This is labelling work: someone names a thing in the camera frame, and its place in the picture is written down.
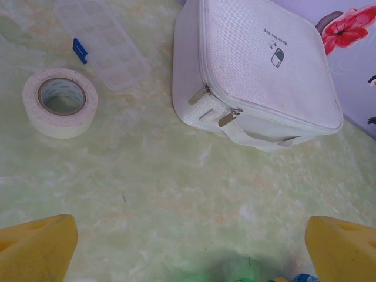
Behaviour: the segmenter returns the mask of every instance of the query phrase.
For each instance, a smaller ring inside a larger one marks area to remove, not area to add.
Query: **marble floor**
[[[66,282],[292,278],[310,258],[312,215],[376,226],[376,143],[334,136],[263,153],[186,126],[172,107],[175,0],[107,0],[151,75],[112,92],[71,51],[49,0],[0,1],[0,227],[74,215]],[[91,128],[54,140],[30,124],[36,71],[74,69],[95,85]]]

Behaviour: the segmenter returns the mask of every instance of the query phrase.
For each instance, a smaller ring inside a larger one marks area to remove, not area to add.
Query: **plastic compartment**
[[[109,89],[121,90],[149,76],[147,60],[104,2],[57,0],[54,11]]]

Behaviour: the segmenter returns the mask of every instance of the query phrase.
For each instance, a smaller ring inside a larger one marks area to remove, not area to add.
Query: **zipper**
[[[196,94],[194,94],[194,96],[188,101],[188,104],[195,105],[206,94],[209,94],[209,95],[212,94],[210,87],[207,85],[205,85],[203,89],[201,89]]]
[[[243,113],[243,111],[241,109],[231,109],[231,113],[229,113],[227,116],[221,118],[219,121],[218,121],[218,125],[220,128],[222,128],[223,126],[226,126],[228,125],[230,122],[236,120],[236,118],[238,116],[240,116],[240,114]]]
[[[216,97],[216,95],[212,93],[210,87],[206,84],[203,89],[194,94],[194,96],[188,101],[188,104],[195,105],[199,100],[201,100],[204,95],[213,95],[214,97]],[[219,127],[222,128],[223,126],[228,125],[230,122],[236,120],[236,118],[240,116],[241,113],[243,113],[242,109],[231,108],[231,112],[218,121]]]

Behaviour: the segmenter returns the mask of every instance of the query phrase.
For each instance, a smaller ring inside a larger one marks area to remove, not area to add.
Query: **red flower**
[[[376,19],[376,5],[367,6],[359,11],[350,9],[332,21],[323,30],[325,52],[329,55],[334,47],[346,48],[356,41],[366,38],[367,27]]]

